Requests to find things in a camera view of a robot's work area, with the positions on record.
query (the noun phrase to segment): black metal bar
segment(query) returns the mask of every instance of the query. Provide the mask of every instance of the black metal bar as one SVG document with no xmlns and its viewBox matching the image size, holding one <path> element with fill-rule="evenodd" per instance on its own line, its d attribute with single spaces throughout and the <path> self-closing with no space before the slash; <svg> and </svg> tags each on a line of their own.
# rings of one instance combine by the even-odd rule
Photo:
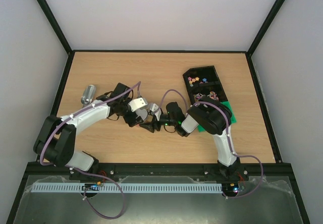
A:
<svg viewBox="0 0 323 224">
<path fill-rule="evenodd" d="M 27 164 L 24 177 L 29 175 L 69 175 L 68 167 L 55 167 L 54 165 L 42 166 L 39 162 L 29 162 Z"/>
<path fill-rule="evenodd" d="M 291 186 L 292 186 L 292 190 L 293 193 L 295 195 L 295 199 L 298 205 L 298 209 L 299 209 L 299 213 L 301 214 L 302 220 L 303 220 L 303 224 L 310 224 L 309 222 L 309 218 L 305 209 L 305 205 L 301 196 L 301 193 L 299 191 L 298 185 L 296 180 L 291 181 Z"/>
<path fill-rule="evenodd" d="M 263 22 L 260 30 L 258 31 L 255 39 L 253 40 L 249 50 L 248 54 L 253 55 L 254 51 L 256 51 L 256 48 L 258 47 L 260 41 L 262 40 L 263 36 L 267 32 L 269 26 L 273 22 L 276 14 L 278 13 L 279 9 L 282 7 L 285 0 L 276 0 L 273 7 L 269 11 L 265 21 Z"/>
<path fill-rule="evenodd" d="M 282 162 L 282 156 L 281 156 L 281 154 L 279 152 L 279 147 L 278 147 L 278 144 L 277 144 L 277 141 L 276 141 L 276 138 L 275 138 L 273 126 L 271 124 L 271 121 L 270 121 L 270 118 L 269 118 L 269 115 L 268 115 L 266 103 L 265 103 L 263 95 L 262 95 L 261 87 L 260 87 L 259 82 L 258 82 L 257 74 L 256 74 L 256 71 L 254 69 L 254 65 L 253 65 L 253 62 L 252 62 L 252 59 L 251 59 L 251 55 L 247 53 L 246 57 L 247 57 L 248 66 L 249 66 L 250 73 L 251 73 L 251 78 L 252 78 L 253 85 L 254 85 L 254 88 L 255 88 L 255 91 L 256 91 L 256 94 L 257 94 L 257 97 L 258 97 L 258 102 L 259 102 L 259 105 L 260 105 L 262 117 L 263 117 L 266 129 L 267 129 L 269 141 L 270 141 L 271 146 L 272 146 L 272 150 L 273 150 L 273 153 L 274 153 L 275 160 L 276 160 L 276 162 Z"/>
<path fill-rule="evenodd" d="M 66 40 L 66 37 L 64 36 L 57 20 L 55 19 L 54 14 L 51 12 L 49 5 L 47 4 L 46 0 L 37 0 L 42 11 L 44 12 L 44 14 L 46 15 L 49 23 L 51 24 L 54 32 L 56 33 L 57 37 L 59 38 L 59 40 L 61 41 L 61 44 L 63 46 L 63 48 L 65 49 L 65 51 L 67 52 L 67 54 L 72 52 L 72 49 L 69 45 L 69 43 Z"/>
<path fill-rule="evenodd" d="M 204 51 L 204 50 L 74 50 L 75 52 L 160 52 L 160 53 L 246 53 L 246 51 Z"/>
<path fill-rule="evenodd" d="M 74 55 L 75 55 L 75 52 L 72 51 L 69 54 L 68 58 L 67 58 L 65 68 L 64 68 L 64 71 L 63 71 L 63 75 L 62 75 L 62 78 L 61 78 L 61 81 L 60 81 L 60 84 L 59 84 L 59 88 L 57 90 L 56 97 L 55 97 L 55 100 L 54 100 L 54 103 L 53 103 L 53 106 L 52 106 L 52 109 L 51 109 L 51 112 L 50 112 L 51 115 L 56 115 L 57 112 L 59 111 L 60 103 L 61 103 L 61 100 L 62 100 L 62 97 L 63 97 L 66 81 L 67 81 L 67 78 L 68 78 L 69 73 L 70 73 L 70 69 L 71 69 L 71 66 L 72 66 Z"/>
</svg>

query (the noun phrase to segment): black tray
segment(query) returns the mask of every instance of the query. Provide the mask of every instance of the black tray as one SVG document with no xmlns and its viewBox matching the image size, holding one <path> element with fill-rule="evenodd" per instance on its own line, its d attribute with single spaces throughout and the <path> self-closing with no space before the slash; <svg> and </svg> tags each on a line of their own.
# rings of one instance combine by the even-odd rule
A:
<svg viewBox="0 0 323 224">
<path fill-rule="evenodd" d="M 189 77 L 192 79 L 198 77 L 199 80 L 190 83 Z M 194 95 L 199 93 L 210 95 L 212 91 L 216 93 L 215 99 L 219 100 L 219 102 L 228 101 L 214 66 L 189 69 L 183 74 L 183 78 L 191 104 L 197 101 Z"/>
</svg>

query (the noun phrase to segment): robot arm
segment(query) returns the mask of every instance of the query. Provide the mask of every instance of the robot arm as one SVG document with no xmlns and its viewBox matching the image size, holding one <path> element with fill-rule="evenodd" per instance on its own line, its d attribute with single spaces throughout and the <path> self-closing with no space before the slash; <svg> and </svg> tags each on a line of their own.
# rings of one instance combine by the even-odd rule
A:
<svg viewBox="0 0 323 224">
<path fill-rule="evenodd" d="M 58 135 L 50 141 L 45 150 L 44 158 L 59 167 L 69 166 L 88 171 L 92 167 L 95 158 L 75 149 L 75 138 L 78 134 L 94 123 L 106 119 L 113 114 L 123 116 L 125 122 L 130 127 L 144 122 L 148 116 L 147 111 L 142 109 L 147 106 L 147 101 L 142 97 L 131 99 L 128 97 L 129 94 L 125 94 L 117 100 L 101 104 L 103 101 L 113 98 L 128 89 L 129 87 L 119 83 L 110 97 L 107 94 L 99 96 L 88 106 L 88 110 L 75 117 L 73 115 L 60 118 L 56 116 L 47 117 L 34 144 L 34 152 L 40 155 L 54 129 L 67 118 L 71 118 L 57 132 Z"/>
<path fill-rule="evenodd" d="M 231 124 L 232 112 L 225 105 L 218 101 L 211 99 L 207 96 L 203 96 L 201 101 L 209 102 L 219 107 L 227 116 L 229 125 Z M 151 112 L 158 108 L 154 104 Z M 176 132 L 182 136 L 187 137 L 192 133 L 198 125 L 201 125 L 208 133 L 213 136 L 214 142 L 218 149 L 218 162 L 223 165 L 224 169 L 229 168 L 233 165 L 237 165 L 239 159 L 235 157 L 229 147 L 227 133 L 226 133 L 226 121 L 219 111 L 213 107 L 207 105 L 193 105 L 187 111 L 187 117 L 182 113 L 176 102 L 171 102 L 166 106 L 167 114 L 163 114 L 158 111 L 158 116 L 154 115 L 150 123 L 143 123 L 139 126 L 148 129 L 151 132 L 155 130 L 159 131 L 162 125 L 174 126 Z M 229 127 L 229 137 L 231 138 L 231 127 Z"/>
<path fill-rule="evenodd" d="M 139 124 L 139 126 L 148 129 L 150 132 L 160 131 L 163 125 L 174 126 L 176 132 L 182 137 L 189 136 L 198 125 L 201 125 L 208 133 L 213 135 L 218 149 L 219 163 L 224 167 L 223 175 L 230 175 L 231 171 L 228 172 L 228 169 L 237 165 L 239 159 L 232 154 L 229 148 L 226 122 L 219 111 L 204 104 L 193 105 L 189 108 L 187 117 L 185 117 L 178 104 L 171 102 L 166 106 L 167 113 L 164 114 L 161 109 L 157 110 L 158 106 L 156 104 L 151 103 L 148 105 L 147 101 L 142 97 L 137 99 L 129 98 L 129 93 L 109 103 L 102 104 L 102 102 L 112 99 L 129 89 L 126 85 L 119 83 L 110 96 L 106 93 L 97 97 L 90 106 L 87 106 L 89 109 L 75 117 L 73 115 L 61 118 L 56 116 L 47 117 L 34 144 L 34 152 L 40 155 L 55 128 L 64 120 L 71 118 L 60 128 L 57 132 L 58 135 L 51 139 L 44 152 L 44 158 L 56 166 L 77 167 L 83 171 L 88 171 L 96 159 L 85 152 L 75 150 L 75 138 L 97 121 L 116 114 L 122 116 L 130 127 Z M 231 124 L 232 113 L 226 106 L 207 96 L 202 97 L 201 100 L 221 108 L 229 119 L 229 124 Z M 153 118 L 151 122 L 145 123 L 148 114 L 152 115 Z"/>
</svg>

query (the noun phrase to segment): green mat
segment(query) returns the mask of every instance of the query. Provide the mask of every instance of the green mat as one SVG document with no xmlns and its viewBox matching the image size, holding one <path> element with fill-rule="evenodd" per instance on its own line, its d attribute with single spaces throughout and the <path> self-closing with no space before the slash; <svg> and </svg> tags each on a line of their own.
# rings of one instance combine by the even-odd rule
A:
<svg viewBox="0 0 323 224">
<path fill-rule="evenodd" d="M 223 102 L 221 102 L 221 104 L 224 104 L 226 107 L 228 107 L 231 110 L 231 112 L 232 112 L 231 124 L 236 123 L 237 122 L 237 119 L 236 119 L 236 117 L 233 114 L 233 111 L 232 111 L 232 108 L 230 106 L 230 103 L 228 101 L 223 101 Z M 200 125 L 197 126 L 197 129 L 198 129 L 199 132 L 205 132 L 204 128 L 202 126 L 200 126 Z"/>
</svg>

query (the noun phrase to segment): black enclosure frame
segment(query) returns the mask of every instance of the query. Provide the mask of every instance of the black enclosure frame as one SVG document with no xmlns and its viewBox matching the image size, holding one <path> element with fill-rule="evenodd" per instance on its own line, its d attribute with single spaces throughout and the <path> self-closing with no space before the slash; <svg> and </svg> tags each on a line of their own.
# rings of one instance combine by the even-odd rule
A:
<svg viewBox="0 0 323 224">
<path fill-rule="evenodd" d="M 56 115 L 61 103 L 63 96 L 65 84 L 69 75 L 69 71 L 73 62 L 73 57 L 77 51 L 102 51 L 102 52 L 173 52 L 173 53 L 243 53 L 245 54 L 250 69 L 250 74 L 255 87 L 255 91 L 258 97 L 261 113 L 263 120 L 267 129 L 269 140 L 272 146 L 273 154 L 276 163 L 264 163 L 263 168 L 266 176 L 288 176 L 292 185 L 293 192 L 296 196 L 296 201 L 299 207 L 299 211 L 303 220 L 303 223 L 310 223 L 307 216 L 304 203 L 302 201 L 298 185 L 293 173 L 293 169 L 289 163 L 283 163 L 279 148 L 274 135 L 273 127 L 270 122 L 268 111 L 265 105 L 265 100 L 259 85 L 259 81 L 256 75 L 256 71 L 251 59 L 251 56 L 255 52 L 257 46 L 259 45 L 261 39 L 268 30 L 270 24 L 274 20 L 276 14 L 278 13 L 280 7 L 285 0 L 276 0 L 269 14 L 267 15 L 264 23 L 262 24 L 259 32 L 257 33 L 253 43 L 251 44 L 248 51 L 201 51 L 201 50 L 77 50 L 72 49 L 67 42 L 54 14 L 46 2 L 46 0 L 37 0 L 40 7 L 42 8 L 44 14 L 46 15 L 49 23 L 51 24 L 54 32 L 59 38 L 62 46 L 64 47 L 66 53 L 68 54 L 68 59 L 64 68 L 64 72 L 59 84 L 59 88 L 52 106 L 51 115 Z M 241 164 L 242 167 L 248 172 L 249 176 L 260 176 L 260 166 L 258 164 Z M 151 176 L 151 172 L 154 176 L 189 176 L 194 179 L 199 178 L 201 181 L 204 180 L 215 180 L 218 183 L 231 183 L 232 180 L 219 179 L 216 176 L 206 175 L 205 172 L 212 172 L 212 170 L 218 169 L 218 164 L 141 164 L 141 163 L 100 163 L 100 169 L 105 169 L 107 173 L 110 170 L 114 171 L 113 175 L 109 175 L 116 181 L 120 177 L 124 176 Z M 12 206 L 10 215 L 8 217 L 7 223 L 13 223 L 21 197 L 23 195 L 24 189 L 26 187 L 27 179 L 29 175 L 70 175 L 68 168 L 66 167 L 54 167 L 54 166 L 41 166 L 37 161 L 30 162 L 27 164 L 24 176 L 22 178 L 21 184 L 19 186 L 14 204 Z"/>
</svg>

